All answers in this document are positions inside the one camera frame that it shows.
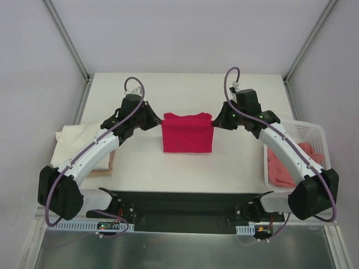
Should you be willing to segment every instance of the red cloth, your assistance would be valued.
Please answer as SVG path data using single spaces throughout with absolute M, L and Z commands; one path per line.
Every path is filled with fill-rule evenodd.
M 163 151 L 171 153 L 210 153 L 214 127 L 212 115 L 177 116 L 165 113 L 162 121 Z
M 324 155 L 315 153 L 309 143 L 299 143 L 298 145 L 316 163 L 320 164 L 324 161 Z M 271 184 L 277 187 L 296 187 L 287 168 L 279 161 L 270 148 L 268 148 L 268 179 Z

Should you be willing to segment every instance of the tabletop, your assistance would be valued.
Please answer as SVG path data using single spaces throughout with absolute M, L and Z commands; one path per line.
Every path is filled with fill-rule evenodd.
M 194 73 L 96 73 L 81 123 L 104 120 L 121 106 L 123 83 L 139 78 L 147 100 L 157 116 L 166 112 L 190 115 L 207 112 L 215 119 L 223 101 L 224 74 Z M 235 75 L 230 75 L 231 85 Z M 137 82 L 128 84 L 130 90 Z M 280 75 L 242 74 L 240 89 L 254 89 L 262 110 L 281 119 L 293 119 Z M 262 193 L 263 144 L 239 127 L 215 128 L 211 154 L 165 154 L 161 126 L 135 130 L 116 151 L 111 177 L 86 178 L 82 189 L 104 187 L 116 191 Z

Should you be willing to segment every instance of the shiny metal surface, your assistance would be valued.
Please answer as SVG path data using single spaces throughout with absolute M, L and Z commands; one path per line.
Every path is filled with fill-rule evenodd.
M 322 226 L 288 226 L 269 243 L 251 236 L 128 233 L 115 239 L 47 231 L 36 269 L 58 268 L 335 268 Z

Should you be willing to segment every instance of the gray wall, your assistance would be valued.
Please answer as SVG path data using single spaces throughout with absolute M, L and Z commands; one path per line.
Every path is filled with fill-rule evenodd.
M 282 74 L 328 0 L 54 0 L 90 73 Z
M 1 1 L 0 36 L 0 267 L 13 269 L 54 132 L 71 124 L 84 80 L 41 1 Z
M 359 267 L 359 1 L 341 0 L 290 80 L 299 119 L 325 129 L 340 176 L 338 220 Z

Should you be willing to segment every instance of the white towel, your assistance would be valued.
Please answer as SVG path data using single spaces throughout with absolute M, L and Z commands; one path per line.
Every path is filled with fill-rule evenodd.
M 93 124 L 64 126 L 61 132 L 56 132 L 56 148 L 52 156 L 51 165 L 58 167 L 85 146 L 100 129 L 102 122 Z M 108 169 L 110 155 L 103 158 L 95 169 Z

